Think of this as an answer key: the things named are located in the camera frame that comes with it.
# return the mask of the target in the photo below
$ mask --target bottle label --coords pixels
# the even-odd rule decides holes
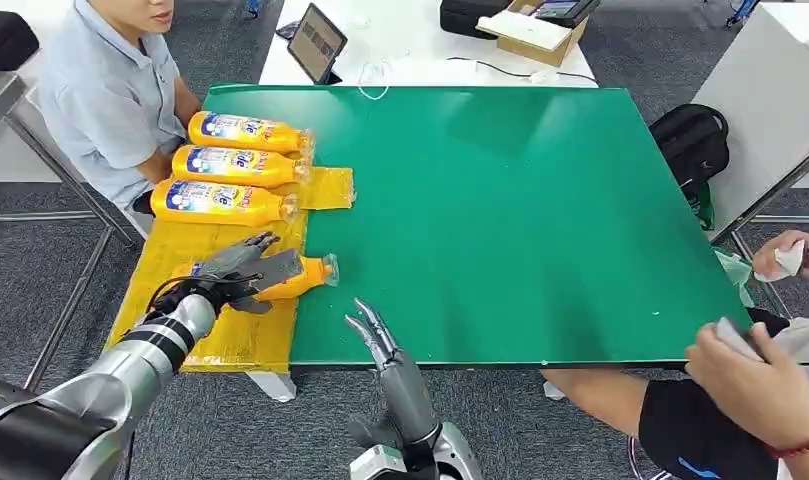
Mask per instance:
[[[187,212],[243,211],[251,201],[251,187],[204,182],[174,182],[166,194],[166,207]]]
[[[229,148],[195,147],[186,158],[186,169],[192,173],[227,175],[231,172],[259,172],[263,169],[265,152]]]
[[[274,123],[257,118],[210,113],[201,122],[201,133],[228,140],[253,141],[260,136],[268,139]]]

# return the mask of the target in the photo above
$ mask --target orange bottle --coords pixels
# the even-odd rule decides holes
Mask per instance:
[[[171,170],[181,180],[268,188],[303,182],[310,165],[275,152],[184,145],[174,152]]]
[[[301,152],[312,163],[315,136],[283,122],[214,112],[198,112],[189,120],[189,139],[197,145],[250,148],[269,152]]]
[[[301,257],[304,271],[289,280],[272,285],[254,295],[258,300],[277,300],[279,298],[295,298],[307,290],[321,284],[335,287],[339,284],[339,264],[336,255],[329,254],[323,258]]]
[[[260,227],[291,222],[298,213],[298,197],[280,197],[263,188],[169,178],[154,188],[151,208],[157,218],[174,222]]]

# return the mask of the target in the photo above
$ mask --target gray shirt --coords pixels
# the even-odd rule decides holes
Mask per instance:
[[[136,170],[186,131],[174,115],[177,64],[162,35],[126,41],[86,0],[75,0],[43,48],[39,95],[54,140],[98,192],[128,207],[153,185]]]

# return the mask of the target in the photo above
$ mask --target yellow tray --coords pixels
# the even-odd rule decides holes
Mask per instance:
[[[304,210],[291,224],[277,222],[267,227],[281,238],[267,253],[288,248],[303,253],[307,210],[350,208],[354,198],[352,171],[350,168],[313,167],[306,184],[287,185],[274,191],[297,192]],[[118,342],[145,313],[145,305],[154,289],[170,278],[178,265],[203,260],[259,231],[252,227],[156,220],[130,278],[106,346]],[[273,308],[263,315],[225,307],[212,333],[195,346],[181,370],[287,372],[298,299],[272,303]]]

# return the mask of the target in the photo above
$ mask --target red bracelet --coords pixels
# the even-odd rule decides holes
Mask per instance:
[[[769,447],[769,454],[772,455],[772,458],[774,458],[775,460],[793,457],[795,455],[801,455],[802,453],[807,452],[809,452],[809,442],[803,445],[799,445],[798,447],[785,448],[784,450],[777,450],[775,448]]]

